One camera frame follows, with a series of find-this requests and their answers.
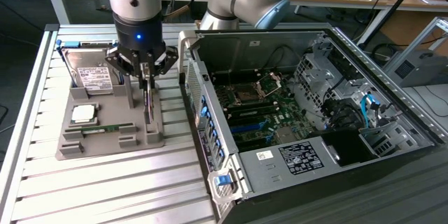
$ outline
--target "blue cable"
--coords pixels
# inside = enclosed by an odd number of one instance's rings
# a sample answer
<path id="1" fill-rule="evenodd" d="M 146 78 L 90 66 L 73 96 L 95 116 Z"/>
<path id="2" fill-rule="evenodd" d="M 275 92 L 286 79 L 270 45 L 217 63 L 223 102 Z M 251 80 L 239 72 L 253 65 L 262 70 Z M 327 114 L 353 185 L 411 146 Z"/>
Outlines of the blue cable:
<path id="1" fill-rule="evenodd" d="M 365 95 L 365 97 L 362 99 L 362 112 L 363 112 L 363 116 L 365 116 L 365 120 L 366 120 L 366 125 L 367 125 L 367 128 L 369 128 L 370 127 L 370 119 L 367 117 L 367 110 L 366 110 L 367 99 L 370 99 L 373 103 L 377 103 L 377 104 L 381 104 L 381 103 L 377 102 L 375 97 L 374 97 L 373 94 Z"/>

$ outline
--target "aluminum profile table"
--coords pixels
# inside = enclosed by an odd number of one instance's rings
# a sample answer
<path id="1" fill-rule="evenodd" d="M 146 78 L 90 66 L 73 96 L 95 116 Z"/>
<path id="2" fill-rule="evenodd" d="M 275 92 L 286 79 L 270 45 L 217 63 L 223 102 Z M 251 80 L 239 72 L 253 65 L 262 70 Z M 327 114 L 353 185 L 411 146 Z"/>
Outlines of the aluminum profile table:
<path id="1" fill-rule="evenodd" d="M 165 40 L 194 24 L 165 25 Z M 114 25 L 46 31 L 0 173 L 0 223 L 215 223 L 195 150 L 178 69 L 161 76 L 167 144 L 162 148 L 55 159 L 70 74 L 55 42 L 111 42 Z"/>

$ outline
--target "motherboard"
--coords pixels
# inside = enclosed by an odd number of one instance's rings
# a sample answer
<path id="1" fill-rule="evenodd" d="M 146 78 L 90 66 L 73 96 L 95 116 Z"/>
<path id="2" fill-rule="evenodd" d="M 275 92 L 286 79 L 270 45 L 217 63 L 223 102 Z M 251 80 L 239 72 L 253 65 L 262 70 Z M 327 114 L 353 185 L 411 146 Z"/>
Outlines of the motherboard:
<path id="1" fill-rule="evenodd" d="M 306 139 L 317 129 L 305 116 L 281 73 L 259 80 L 215 86 L 241 152 Z"/>

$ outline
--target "metal slat surface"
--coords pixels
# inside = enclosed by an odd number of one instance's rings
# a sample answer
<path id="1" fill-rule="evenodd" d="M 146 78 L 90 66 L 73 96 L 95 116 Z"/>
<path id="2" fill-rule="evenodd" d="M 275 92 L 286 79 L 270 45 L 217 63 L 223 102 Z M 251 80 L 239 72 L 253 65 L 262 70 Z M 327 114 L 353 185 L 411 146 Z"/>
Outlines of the metal slat surface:
<path id="1" fill-rule="evenodd" d="M 115 27 L 63 26 L 58 39 L 110 40 Z M 194 26 L 165 27 L 167 44 Z M 58 139 L 71 78 L 57 52 L 37 103 L 13 219 L 2 223 L 215 223 L 178 84 L 178 70 L 161 76 L 166 145 L 162 148 L 59 161 Z"/>

